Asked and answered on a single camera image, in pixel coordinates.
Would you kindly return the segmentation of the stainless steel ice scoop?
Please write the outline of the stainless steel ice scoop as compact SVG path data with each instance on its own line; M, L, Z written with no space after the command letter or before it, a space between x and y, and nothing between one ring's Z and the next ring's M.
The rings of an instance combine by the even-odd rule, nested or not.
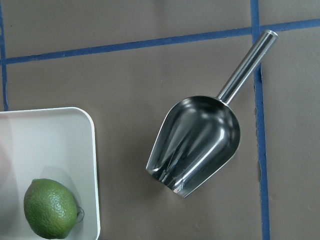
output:
M233 158L241 128L230 103L278 37L264 30L217 96L190 96L168 111L146 164L152 177L186 198Z

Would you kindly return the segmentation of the white square tray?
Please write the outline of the white square tray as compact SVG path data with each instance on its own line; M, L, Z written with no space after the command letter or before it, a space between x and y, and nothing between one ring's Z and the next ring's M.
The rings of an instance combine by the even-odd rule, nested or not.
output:
M0 237L36 240L24 214L34 179L67 187L79 209L70 240L100 236L95 126L77 107L3 111L0 114Z

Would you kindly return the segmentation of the green lime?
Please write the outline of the green lime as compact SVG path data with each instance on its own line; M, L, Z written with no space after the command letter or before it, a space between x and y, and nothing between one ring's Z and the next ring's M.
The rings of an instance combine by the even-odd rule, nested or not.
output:
M77 221L77 204L72 193L61 183L33 179L23 199L25 218L38 236L65 239Z

